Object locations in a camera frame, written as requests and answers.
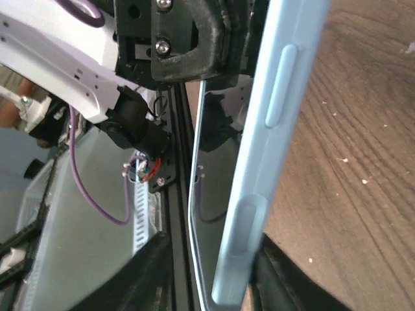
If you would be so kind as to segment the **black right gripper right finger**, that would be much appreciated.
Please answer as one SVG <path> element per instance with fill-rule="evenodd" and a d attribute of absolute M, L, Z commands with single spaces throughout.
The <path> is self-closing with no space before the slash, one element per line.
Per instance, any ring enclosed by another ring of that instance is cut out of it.
<path fill-rule="evenodd" d="M 255 257 L 249 283 L 253 310 L 349 310 L 311 280 L 268 235 Z"/>

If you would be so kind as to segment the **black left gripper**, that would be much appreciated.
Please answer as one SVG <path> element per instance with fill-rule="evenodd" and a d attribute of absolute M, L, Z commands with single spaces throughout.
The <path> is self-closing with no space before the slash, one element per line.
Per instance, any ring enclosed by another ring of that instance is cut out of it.
<path fill-rule="evenodd" d="M 114 1 L 115 72 L 151 90 L 253 76 L 268 1 Z"/>

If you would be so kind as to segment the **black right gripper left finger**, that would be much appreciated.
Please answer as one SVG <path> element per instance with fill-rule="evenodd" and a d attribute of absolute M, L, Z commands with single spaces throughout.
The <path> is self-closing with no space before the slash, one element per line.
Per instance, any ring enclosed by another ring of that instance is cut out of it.
<path fill-rule="evenodd" d="M 109 281 L 71 307 L 79 311 L 170 310 L 172 249 L 156 233 Z"/>

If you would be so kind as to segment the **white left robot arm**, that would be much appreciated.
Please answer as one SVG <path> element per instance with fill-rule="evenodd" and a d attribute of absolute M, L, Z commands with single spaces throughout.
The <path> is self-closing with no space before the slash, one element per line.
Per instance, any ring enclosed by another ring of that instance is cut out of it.
<path fill-rule="evenodd" d="M 133 89 L 253 75 L 268 1 L 2 1 L 1 63 L 123 149 L 171 139 Z"/>

